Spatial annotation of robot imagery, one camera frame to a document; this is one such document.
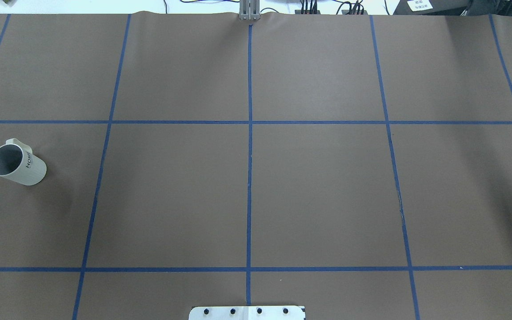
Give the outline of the aluminium frame post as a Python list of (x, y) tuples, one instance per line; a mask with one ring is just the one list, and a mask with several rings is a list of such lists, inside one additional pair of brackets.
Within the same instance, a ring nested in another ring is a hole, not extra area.
[(239, 20), (260, 20), (260, 0), (239, 0)]

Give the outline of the white mug grey inside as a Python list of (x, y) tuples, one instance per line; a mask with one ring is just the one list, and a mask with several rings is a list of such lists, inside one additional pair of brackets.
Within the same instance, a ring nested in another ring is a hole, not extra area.
[(32, 148), (16, 138), (6, 140), (0, 146), (0, 177), (25, 186), (42, 181), (47, 165)]

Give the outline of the orange black connector box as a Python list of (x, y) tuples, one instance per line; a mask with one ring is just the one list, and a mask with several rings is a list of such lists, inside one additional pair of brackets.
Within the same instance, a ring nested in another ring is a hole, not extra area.
[(300, 8), (295, 10), (296, 15), (319, 15), (318, 0), (300, 0)]

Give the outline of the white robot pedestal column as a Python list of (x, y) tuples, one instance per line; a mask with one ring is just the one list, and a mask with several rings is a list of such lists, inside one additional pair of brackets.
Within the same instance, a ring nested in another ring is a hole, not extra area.
[(304, 306), (206, 306), (194, 307), (189, 320), (305, 320)]

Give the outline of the brown paper table cover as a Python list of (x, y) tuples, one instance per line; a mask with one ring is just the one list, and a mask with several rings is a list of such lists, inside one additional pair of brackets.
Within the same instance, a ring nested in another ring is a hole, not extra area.
[(512, 17), (0, 15), (0, 320), (512, 320)]

